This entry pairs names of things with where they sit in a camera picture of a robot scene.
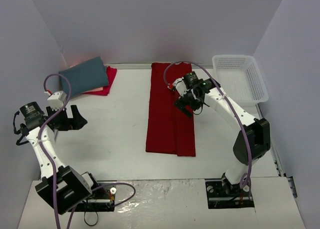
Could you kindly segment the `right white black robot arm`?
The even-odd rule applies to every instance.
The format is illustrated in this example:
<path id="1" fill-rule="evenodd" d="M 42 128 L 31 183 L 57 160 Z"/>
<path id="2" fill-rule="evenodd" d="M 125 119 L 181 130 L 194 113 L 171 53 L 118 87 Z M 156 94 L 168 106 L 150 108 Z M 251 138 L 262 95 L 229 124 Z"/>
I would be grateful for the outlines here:
<path id="1" fill-rule="evenodd" d="M 174 103 L 186 116 L 207 106 L 215 110 L 237 133 L 232 147 L 235 162 L 222 175 L 222 191 L 229 196 L 250 183 L 252 167 L 271 148 L 270 123 L 257 118 L 231 99 L 212 77 L 198 78 L 192 71 L 176 79 Z"/>

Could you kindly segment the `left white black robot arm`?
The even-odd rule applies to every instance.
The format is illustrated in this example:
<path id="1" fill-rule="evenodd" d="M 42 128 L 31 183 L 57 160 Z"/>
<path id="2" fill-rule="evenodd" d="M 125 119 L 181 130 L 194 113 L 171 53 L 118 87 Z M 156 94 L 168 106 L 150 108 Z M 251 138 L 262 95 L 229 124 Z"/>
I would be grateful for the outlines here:
<path id="1" fill-rule="evenodd" d="M 80 130 L 88 122 L 81 116 L 78 107 L 71 105 L 72 117 L 63 109 L 49 120 L 55 112 L 49 106 L 43 112 L 34 101 L 22 106 L 15 115 L 22 114 L 24 123 L 14 128 L 14 134 L 20 138 L 17 146 L 31 144 L 40 166 L 41 182 L 35 186 L 37 194 L 51 207 L 57 206 L 59 215 L 69 212 L 87 198 L 95 198 L 101 192 L 101 186 L 90 172 L 79 174 L 69 165 L 65 165 L 55 150 L 56 133 Z"/>

